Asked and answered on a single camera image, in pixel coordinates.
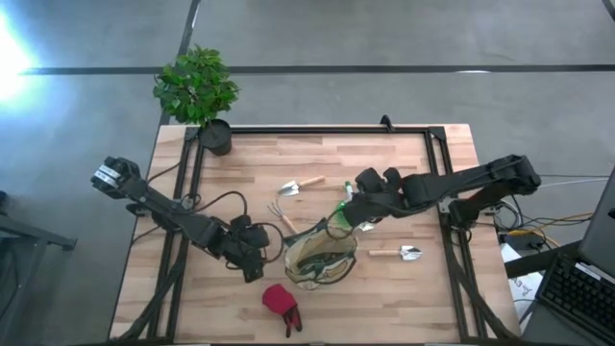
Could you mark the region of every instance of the red glove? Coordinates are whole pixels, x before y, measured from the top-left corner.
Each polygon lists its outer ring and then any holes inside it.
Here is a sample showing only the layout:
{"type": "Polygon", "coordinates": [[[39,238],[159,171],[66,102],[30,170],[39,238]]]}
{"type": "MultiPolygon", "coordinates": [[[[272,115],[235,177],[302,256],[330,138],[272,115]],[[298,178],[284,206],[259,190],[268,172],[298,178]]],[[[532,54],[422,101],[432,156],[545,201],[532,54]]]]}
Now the red glove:
{"type": "Polygon", "coordinates": [[[295,325],[297,332],[303,329],[297,302],[292,294],[288,293],[281,284],[274,284],[262,293],[262,303],[272,312],[282,316],[286,324],[286,337],[290,337],[290,326],[295,325]]]}

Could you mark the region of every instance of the black pot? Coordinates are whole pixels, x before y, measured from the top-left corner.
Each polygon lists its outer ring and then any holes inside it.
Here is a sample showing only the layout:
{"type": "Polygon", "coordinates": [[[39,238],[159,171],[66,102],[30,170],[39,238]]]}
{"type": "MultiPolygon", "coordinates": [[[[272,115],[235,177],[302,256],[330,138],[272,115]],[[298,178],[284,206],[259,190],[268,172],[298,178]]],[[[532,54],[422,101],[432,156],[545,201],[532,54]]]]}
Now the black pot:
{"type": "Polygon", "coordinates": [[[214,155],[227,155],[233,148],[231,134],[231,125],[228,122],[213,119],[205,128],[199,130],[199,142],[214,155]]]}

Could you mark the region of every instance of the black metal frame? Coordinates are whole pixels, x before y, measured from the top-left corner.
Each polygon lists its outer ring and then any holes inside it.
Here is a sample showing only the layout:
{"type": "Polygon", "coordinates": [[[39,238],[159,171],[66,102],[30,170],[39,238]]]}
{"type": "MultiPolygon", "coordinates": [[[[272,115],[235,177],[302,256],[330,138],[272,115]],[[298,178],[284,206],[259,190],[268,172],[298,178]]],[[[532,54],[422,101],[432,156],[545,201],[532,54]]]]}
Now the black metal frame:
{"type": "MultiPolygon", "coordinates": [[[[233,132],[236,135],[243,134],[412,134],[423,136],[425,139],[425,145],[427,148],[427,157],[430,166],[431,173],[438,174],[437,168],[437,160],[435,157],[435,150],[433,142],[436,140],[440,146],[440,150],[442,153],[442,160],[444,163],[445,174],[449,174],[453,172],[453,165],[451,162],[451,157],[448,148],[448,142],[446,138],[446,132],[443,127],[393,127],[390,122],[390,119],[385,115],[381,120],[382,125],[376,125],[373,127],[353,127],[353,126],[325,126],[325,127],[296,127],[296,126],[280,126],[280,127],[240,127],[234,128],[233,132]]],[[[174,198],[182,197],[182,190],[185,184],[185,172],[187,168],[187,159],[190,152],[190,148],[195,137],[195,129],[187,128],[184,136],[184,146],[182,148],[181,155],[181,164],[178,170],[178,176],[175,183],[174,190],[174,198]]],[[[194,161],[194,168],[192,172],[192,180],[190,182],[190,194],[196,194],[199,188],[200,175],[202,170],[202,164],[204,161],[205,149],[200,145],[197,145],[197,153],[194,161]]],[[[445,220],[445,215],[438,211],[438,217],[440,220],[440,230],[443,239],[444,246],[444,254],[446,257],[447,268],[449,272],[451,292],[453,297],[453,304],[455,309],[455,317],[457,323],[457,329],[459,333],[460,339],[476,339],[469,335],[468,325],[466,321],[465,310],[463,306],[463,298],[461,296],[460,290],[460,281],[454,272],[456,267],[458,266],[458,261],[455,257],[455,252],[453,248],[453,231],[448,227],[445,220]]],[[[160,258],[160,271],[156,284],[157,291],[160,289],[165,289],[164,292],[157,292],[157,295],[162,296],[166,295],[168,290],[170,289],[170,285],[168,284],[170,272],[168,270],[169,264],[171,261],[171,249],[173,247],[175,234],[168,233],[164,239],[164,244],[162,248],[162,254],[160,258]]],[[[472,258],[470,256],[470,247],[468,245],[468,240],[465,234],[459,234],[458,237],[458,246],[461,252],[461,259],[463,263],[463,268],[465,270],[465,276],[470,283],[470,287],[475,290],[475,293],[478,295],[478,286],[476,282],[476,276],[474,273],[474,266],[472,263],[472,258]]],[[[179,308],[181,303],[181,295],[182,295],[182,285],[184,280],[184,271],[186,265],[186,258],[188,252],[188,239],[185,236],[182,236],[182,241],[180,244],[180,249],[175,259],[175,263],[173,264],[174,268],[181,268],[182,272],[174,273],[173,280],[173,290],[171,296],[171,302],[169,306],[169,317],[167,321],[167,326],[164,330],[164,336],[159,336],[159,323],[160,323],[160,307],[155,310],[155,313],[151,315],[149,320],[149,327],[146,334],[145,339],[125,339],[125,340],[110,340],[114,344],[147,344],[148,341],[151,341],[152,344],[172,344],[174,342],[175,331],[177,327],[177,318],[179,314],[179,308]]],[[[478,339],[484,339],[485,341],[490,340],[489,342],[493,342],[493,339],[487,339],[486,328],[484,324],[484,318],[482,313],[479,311],[478,306],[473,302],[473,313],[474,318],[477,325],[477,334],[478,339]]]]}

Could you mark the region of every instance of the potted plant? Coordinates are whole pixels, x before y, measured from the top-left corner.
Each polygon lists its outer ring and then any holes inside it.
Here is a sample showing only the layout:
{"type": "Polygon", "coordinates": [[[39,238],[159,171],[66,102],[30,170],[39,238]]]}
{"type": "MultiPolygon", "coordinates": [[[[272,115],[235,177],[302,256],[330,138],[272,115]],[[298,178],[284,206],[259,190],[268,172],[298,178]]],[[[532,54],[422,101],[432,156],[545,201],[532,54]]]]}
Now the potted plant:
{"type": "Polygon", "coordinates": [[[195,46],[155,77],[154,96],[162,110],[182,124],[197,124],[199,141],[215,155],[231,151],[231,126],[217,119],[229,111],[239,88],[229,80],[227,67],[214,49],[195,46]]]}

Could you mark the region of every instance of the wooden handle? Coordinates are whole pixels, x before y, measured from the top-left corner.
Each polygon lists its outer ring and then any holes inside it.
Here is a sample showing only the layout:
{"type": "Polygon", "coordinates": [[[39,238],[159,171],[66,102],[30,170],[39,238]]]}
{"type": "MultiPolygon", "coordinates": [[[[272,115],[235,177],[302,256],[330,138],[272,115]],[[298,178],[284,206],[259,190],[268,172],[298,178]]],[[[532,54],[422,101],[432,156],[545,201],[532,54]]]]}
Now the wooden handle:
{"type": "Polygon", "coordinates": [[[370,250],[369,256],[383,257],[383,256],[400,256],[399,250],[370,250]]]}
{"type": "Polygon", "coordinates": [[[299,182],[297,184],[297,186],[298,187],[308,186],[308,185],[312,185],[312,184],[316,184],[316,183],[322,182],[324,180],[325,180],[325,176],[319,176],[319,177],[316,177],[316,178],[312,178],[312,179],[308,179],[306,181],[299,182]]]}
{"type": "Polygon", "coordinates": [[[288,219],[288,217],[286,217],[286,215],[282,215],[282,222],[284,223],[284,225],[286,225],[286,227],[292,231],[293,234],[298,235],[299,231],[297,231],[297,229],[295,228],[295,225],[292,224],[292,222],[290,221],[290,219],[288,219]]]}

